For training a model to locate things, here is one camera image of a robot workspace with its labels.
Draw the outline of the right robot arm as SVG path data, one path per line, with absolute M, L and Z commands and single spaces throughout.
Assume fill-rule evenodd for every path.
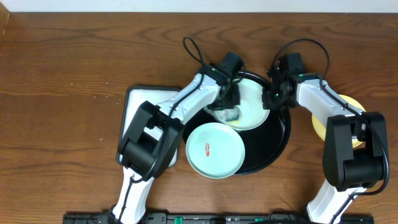
M 277 54 L 267 75 L 272 87 L 262 94 L 269 110 L 301 106 L 325 127 L 325 181 L 307 205 L 312 223 L 338 223 L 356 197 L 381 193 L 390 167 L 386 120 L 344 100 L 317 73 L 306 72 L 299 53 Z

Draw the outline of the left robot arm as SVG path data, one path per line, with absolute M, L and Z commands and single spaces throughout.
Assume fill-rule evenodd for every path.
M 153 181 L 169 167 L 185 124 L 200 110 L 221 111 L 239 119 L 238 74 L 243 60 L 232 52 L 215 65 L 203 63 L 193 80 L 176 95 L 157 104 L 144 101 L 123 126 L 116 161 L 123 167 L 121 195 L 110 215 L 114 223 L 138 223 L 146 212 Z

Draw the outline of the yellow plate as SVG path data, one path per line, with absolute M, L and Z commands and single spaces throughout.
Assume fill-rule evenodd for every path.
M 365 111 L 364 107 L 355 99 L 353 99 L 349 96 L 346 96 L 346 95 L 340 95 L 340 97 L 342 97 L 342 99 L 347 101 L 352 106 L 355 106 L 355 107 Z M 313 125 L 313 128 L 314 128 L 315 132 L 317 133 L 317 135 L 324 141 L 325 136 L 326 136 L 326 127 L 324 127 L 324 125 L 314 115 L 312 115 L 312 125 Z M 352 140 L 353 147 L 358 147 L 361 144 L 362 144 L 362 142 L 357 139 Z

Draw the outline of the green scouring sponge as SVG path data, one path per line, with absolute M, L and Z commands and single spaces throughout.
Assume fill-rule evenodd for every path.
M 239 108 L 225 109 L 221 111 L 220 118 L 225 122 L 237 121 L 241 117 Z

